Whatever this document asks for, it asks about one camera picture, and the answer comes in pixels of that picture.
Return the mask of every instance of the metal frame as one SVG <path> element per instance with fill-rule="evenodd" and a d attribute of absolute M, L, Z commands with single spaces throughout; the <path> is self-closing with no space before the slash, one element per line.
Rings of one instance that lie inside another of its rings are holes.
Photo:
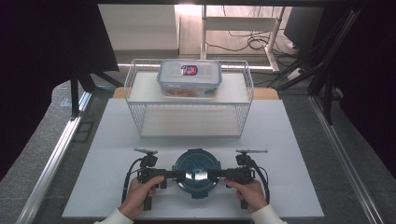
<path fill-rule="evenodd" d="M 363 208 L 364 213 L 366 214 L 370 223 L 384 223 L 382 217 L 378 212 L 378 209 L 376 208 L 373 198 L 370 196 L 369 191 L 365 187 L 364 183 L 361 181 L 358 172 L 355 170 L 355 167 L 353 166 L 352 161 L 349 159 L 343 144 L 338 138 L 337 132 L 321 113 L 323 108 L 321 106 L 319 98 L 317 96 L 310 96 L 309 100 L 318 115 L 318 119 L 323 126 L 323 129 L 332 144 L 332 148 L 334 149 L 334 152 L 346 173 L 346 177 L 348 178 L 350 185 L 355 191 L 356 196 L 361 203 L 361 207 Z"/>
<path fill-rule="evenodd" d="M 213 5 L 213 6 L 269 6 L 269 7 L 326 7 L 352 6 L 358 0 L 98 0 L 97 4 L 116 5 Z"/>
<path fill-rule="evenodd" d="M 84 92 L 79 101 L 79 113 L 75 118 L 70 119 L 64 128 L 64 132 L 61 135 L 55 149 L 53 150 L 49 161 L 47 162 L 44 171 L 41 173 L 41 176 L 38 178 L 37 183 L 35 184 L 35 188 L 30 194 L 25 206 L 23 207 L 20 216 L 16 223 L 19 224 L 27 224 L 32 223 L 35 219 L 35 215 L 42 204 L 44 197 L 50 187 L 53 177 L 55 177 L 56 172 L 62 162 L 62 158 L 69 146 L 73 134 L 76 132 L 76 129 L 81 122 L 81 116 L 87 107 L 87 104 L 91 100 L 92 95 L 90 93 Z"/>

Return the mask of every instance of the cable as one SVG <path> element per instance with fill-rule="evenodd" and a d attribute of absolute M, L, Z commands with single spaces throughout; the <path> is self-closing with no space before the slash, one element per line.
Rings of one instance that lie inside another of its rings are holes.
<path fill-rule="evenodd" d="M 262 10 L 262 7 L 259 7 L 259 12 L 257 13 L 257 17 L 260 17 L 260 11 Z"/>
<path fill-rule="evenodd" d="M 225 14 L 225 6 L 221 6 L 221 11 L 223 12 L 224 16 L 226 17 L 227 15 Z"/>
<path fill-rule="evenodd" d="M 264 72 L 250 72 L 251 75 L 257 74 L 257 75 L 265 75 L 265 76 L 276 76 L 277 74 L 274 73 L 264 73 Z"/>
<path fill-rule="evenodd" d="M 268 33 L 268 32 L 257 32 L 257 33 L 253 33 L 252 31 L 250 31 L 250 35 L 232 35 L 230 31 L 228 32 L 228 34 L 229 34 L 230 36 L 236 36 L 236 37 L 248 37 L 248 36 L 253 36 L 253 35 L 262 35 L 262 34 L 265 34 L 265 33 Z"/>
<path fill-rule="evenodd" d="M 135 160 L 135 161 L 132 163 L 131 167 L 129 168 L 128 173 L 126 173 L 125 181 L 124 181 L 124 187 L 123 187 L 123 190 L 122 190 L 122 200 L 121 200 L 121 203 L 123 203 L 123 201 L 124 201 L 125 198 L 126 198 L 126 194 L 128 193 L 129 178 L 131 177 L 131 174 L 133 174 L 134 172 L 140 170 L 140 169 L 137 169 L 137 170 L 135 170 L 135 171 L 132 172 L 132 169 L 134 168 L 134 165 L 135 165 L 138 161 L 142 161 L 142 158 Z"/>
<path fill-rule="evenodd" d="M 226 49 L 226 48 L 224 48 L 224 47 L 222 47 L 222 46 L 208 44 L 207 42 L 206 42 L 206 44 L 207 44 L 208 46 L 210 46 L 210 47 L 219 48 L 219 49 L 225 49 L 225 50 L 229 50 L 229 51 L 241 51 L 241 50 L 246 49 L 246 48 L 248 47 L 248 45 L 246 45 L 246 46 L 244 46 L 244 47 L 241 48 L 241 49 Z"/>
<path fill-rule="evenodd" d="M 298 66 L 300 66 L 300 64 L 302 63 L 301 60 L 296 60 L 294 61 L 294 63 L 292 63 L 289 67 L 287 67 L 282 74 L 280 74 L 278 77 L 274 78 L 274 80 L 272 80 L 268 85 L 267 88 L 270 88 L 272 86 L 272 84 L 278 80 L 280 80 L 283 76 L 285 76 L 288 72 L 290 72 L 292 69 L 297 68 Z"/>
<path fill-rule="evenodd" d="M 267 44 L 268 44 L 268 39 L 269 37 L 266 36 L 260 36 L 259 38 L 257 38 L 256 36 L 251 36 L 248 40 L 247 40 L 247 44 L 252 48 L 252 49 L 264 49 Z M 251 46 L 252 42 L 260 42 L 262 45 L 259 48 L 254 48 L 253 46 Z"/>
<path fill-rule="evenodd" d="M 247 16 L 250 16 L 251 12 L 253 12 L 253 17 L 254 17 L 254 11 L 256 10 L 256 7 L 252 7 L 252 9 L 250 10 L 250 12 L 247 14 Z"/>
<path fill-rule="evenodd" d="M 262 169 L 262 170 L 264 170 L 265 175 L 267 176 L 267 184 L 269 184 L 270 181 L 269 181 L 269 179 L 268 179 L 268 173 L 267 173 L 267 171 L 266 171 L 264 168 L 260 167 L 260 166 L 259 166 L 259 168 Z"/>
<path fill-rule="evenodd" d="M 280 80 L 277 82 L 277 88 L 276 88 L 276 90 L 279 90 L 280 84 L 281 84 L 286 78 L 287 78 L 287 77 L 282 77 L 282 79 L 280 79 Z"/>
<path fill-rule="evenodd" d="M 260 179 L 262 180 L 262 184 L 264 186 L 264 193 L 265 193 L 265 200 L 267 201 L 267 203 L 270 203 L 270 189 L 268 188 L 268 174 L 267 172 L 264 170 L 264 172 L 267 175 L 267 179 L 265 179 L 264 175 L 262 174 L 262 171 L 260 170 L 259 166 L 256 164 L 256 162 L 254 160 L 249 160 L 250 161 L 250 165 L 256 170 L 257 174 L 259 174 Z"/>
<path fill-rule="evenodd" d="M 261 85 L 261 84 L 263 84 L 263 83 L 265 83 L 265 82 L 270 82 L 270 81 L 271 81 L 271 80 L 265 80 L 265 81 L 253 83 L 253 86 L 258 86 L 258 85 Z"/>

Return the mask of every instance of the wire basket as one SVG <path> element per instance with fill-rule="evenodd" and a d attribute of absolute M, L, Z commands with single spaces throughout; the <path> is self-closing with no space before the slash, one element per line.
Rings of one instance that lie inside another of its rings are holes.
<path fill-rule="evenodd" d="M 240 137 L 253 81 L 245 61 L 220 61 L 222 83 L 213 98 L 164 96 L 157 75 L 162 60 L 136 59 L 124 96 L 142 137 Z"/>

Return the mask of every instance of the white table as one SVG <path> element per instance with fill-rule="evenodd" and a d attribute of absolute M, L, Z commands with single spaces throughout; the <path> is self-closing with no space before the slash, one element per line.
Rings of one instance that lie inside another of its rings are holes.
<path fill-rule="evenodd" d="M 237 166 L 237 148 L 267 149 L 266 154 L 250 156 L 268 172 L 270 203 L 276 212 L 281 217 L 324 216 L 282 101 L 254 100 L 240 138 L 203 139 L 141 138 L 125 100 L 110 99 L 63 217 L 107 217 L 120 206 L 126 172 L 144 156 L 133 151 L 135 147 L 157 149 L 156 167 L 166 170 L 189 148 L 209 151 L 222 169 Z M 139 218 L 249 219 L 249 214 L 222 180 L 202 200 L 192 199 L 168 180 L 167 189 L 158 189 L 152 200 L 152 210 Z"/>

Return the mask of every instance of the human hand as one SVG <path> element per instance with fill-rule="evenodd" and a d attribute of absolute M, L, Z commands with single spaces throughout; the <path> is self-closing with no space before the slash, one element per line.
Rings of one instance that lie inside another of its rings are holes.
<path fill-rule="evenodd" d="M 163 175 L 160 175 L 142 184 L 134 178 L 131 181 L 131 187 L 129 187 L 125 201 L 119 208 L 120 212 L 134 220 L 143 211 L 143 201 L 145 201 L 146 196 L 153 197 L 155 195 L 154 185 L 161 183 L 163 180 Z"/>
<path fill-rule="evenodd" d="M 231 179 L 224 179 L 225 183 L 231 188 L 237 189 L 236 197 L 238 200 L 247 201 L 247 210 L 249 213 L 254 213 L 268 205 L 265 201 L 264 193 L 262 192 L 262 185 L 258 180 L 253 180 L 251 183 L 241 185 Z"/>

